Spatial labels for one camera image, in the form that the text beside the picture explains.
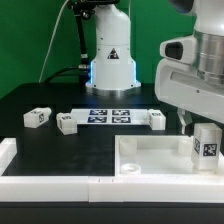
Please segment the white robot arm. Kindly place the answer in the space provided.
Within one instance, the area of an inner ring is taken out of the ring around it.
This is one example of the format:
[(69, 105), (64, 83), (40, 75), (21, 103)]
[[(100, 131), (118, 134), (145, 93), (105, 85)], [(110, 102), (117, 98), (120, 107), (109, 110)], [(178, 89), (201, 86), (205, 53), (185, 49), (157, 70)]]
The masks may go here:
[[(155, 94), (178, 108), (183, 123), (195, 113), (224, 124), (224, 0), (168, 1), (196, 22), (191, 35), (160, 44)], [(139, 88), (129, 17), (110, 2), (97, 3), (94, 11), (97, 53), (87, 90), (120, 96)]]

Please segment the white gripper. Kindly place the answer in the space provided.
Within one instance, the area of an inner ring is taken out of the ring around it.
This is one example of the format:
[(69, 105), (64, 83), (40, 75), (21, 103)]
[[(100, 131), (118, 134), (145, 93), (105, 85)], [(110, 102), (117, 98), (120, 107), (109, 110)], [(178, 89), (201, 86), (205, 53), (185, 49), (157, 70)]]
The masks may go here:
[(206, 83), (190, 65), (162, 59), (156, 71), (155, 94), (177, 108), (181, 133), (192, 135), (190, 112), (224, 124), (224, 88)]

